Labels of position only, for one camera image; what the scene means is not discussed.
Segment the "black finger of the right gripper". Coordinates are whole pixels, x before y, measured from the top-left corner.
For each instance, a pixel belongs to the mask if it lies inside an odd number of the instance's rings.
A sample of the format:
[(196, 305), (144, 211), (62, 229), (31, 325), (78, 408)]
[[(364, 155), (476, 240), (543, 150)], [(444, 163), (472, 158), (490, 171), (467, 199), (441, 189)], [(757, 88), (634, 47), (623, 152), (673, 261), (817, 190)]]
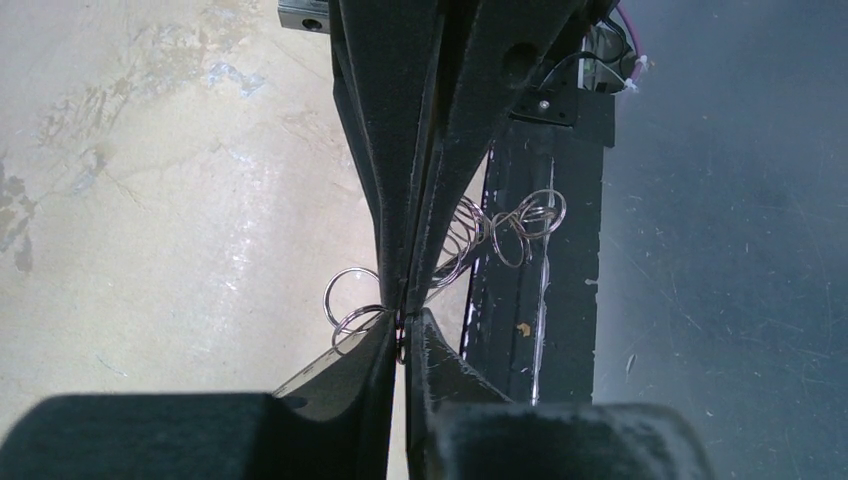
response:
[(370, 208), (382, 304), (411, 284), (428, 108), (444, 16), (436, 1), (332, 1), (333, 94)]
[(493, 138), (539, 71), (576, 58), (610, 1), (443, 1), (427, 70), (421, 183), (405, 312), (424, 306), (451, 217)]

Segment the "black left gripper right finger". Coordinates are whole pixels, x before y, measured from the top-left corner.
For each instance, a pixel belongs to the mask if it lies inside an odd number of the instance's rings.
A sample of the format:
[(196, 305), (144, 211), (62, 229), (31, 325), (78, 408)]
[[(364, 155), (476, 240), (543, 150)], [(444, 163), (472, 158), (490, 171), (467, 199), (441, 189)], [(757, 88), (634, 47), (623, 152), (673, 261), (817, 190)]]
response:
[(655, 404), (511, 401), (446, 343), (432, 312), (405, 328), (413, 479), (712, 479), (691, 425)]

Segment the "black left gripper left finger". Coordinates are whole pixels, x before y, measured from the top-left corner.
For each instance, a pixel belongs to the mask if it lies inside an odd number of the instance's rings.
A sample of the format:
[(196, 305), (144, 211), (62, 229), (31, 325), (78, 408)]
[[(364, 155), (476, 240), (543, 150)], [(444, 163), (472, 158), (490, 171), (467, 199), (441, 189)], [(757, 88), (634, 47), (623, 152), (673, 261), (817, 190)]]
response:
[(1, 447), (5, 479), (382, 479), (394, 341), (390, 320), (314, 363), (294, 389), (62, 395), (32, 408)]

